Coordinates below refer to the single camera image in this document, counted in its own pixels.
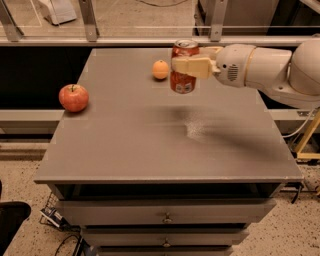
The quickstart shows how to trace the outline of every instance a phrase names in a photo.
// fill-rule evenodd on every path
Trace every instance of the small orange fruit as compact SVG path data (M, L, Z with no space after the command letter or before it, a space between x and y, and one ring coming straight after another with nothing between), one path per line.
M165 79L169 73L169 66L167 62L158 60L153 64L152 74L157 79Z

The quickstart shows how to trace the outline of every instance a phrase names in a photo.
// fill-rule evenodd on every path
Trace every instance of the red soda can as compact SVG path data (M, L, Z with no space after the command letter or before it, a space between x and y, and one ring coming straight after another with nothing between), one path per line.
M172 48L171 58L199 54L198 43L192 40L178 40ZM180 94L192 92L196 86L196 78L172 71L170 75L171 89Z

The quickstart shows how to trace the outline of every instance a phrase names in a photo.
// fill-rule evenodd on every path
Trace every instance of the gray tabletop surface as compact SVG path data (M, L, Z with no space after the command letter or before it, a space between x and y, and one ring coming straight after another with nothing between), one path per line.
M90 94L65 112L36 183L293 182L302 179L256 90L211 77L180 95L157 81L171 49L95 49L79 79Z

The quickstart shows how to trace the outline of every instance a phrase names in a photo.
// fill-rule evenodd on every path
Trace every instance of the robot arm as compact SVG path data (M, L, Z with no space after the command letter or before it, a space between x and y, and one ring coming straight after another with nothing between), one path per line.
M172 68L198 78L215 78L224 85L249 87L295 108L320 106L320 40L288 50L234 44L202 48L199 55L176 57Z

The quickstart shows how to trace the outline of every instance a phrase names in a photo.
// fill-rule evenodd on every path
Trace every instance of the red apple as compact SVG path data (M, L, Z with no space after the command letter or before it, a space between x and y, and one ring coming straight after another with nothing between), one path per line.
M59 101L66 110L79 112L88 105L89 93L79 84L68 84L60 90Z

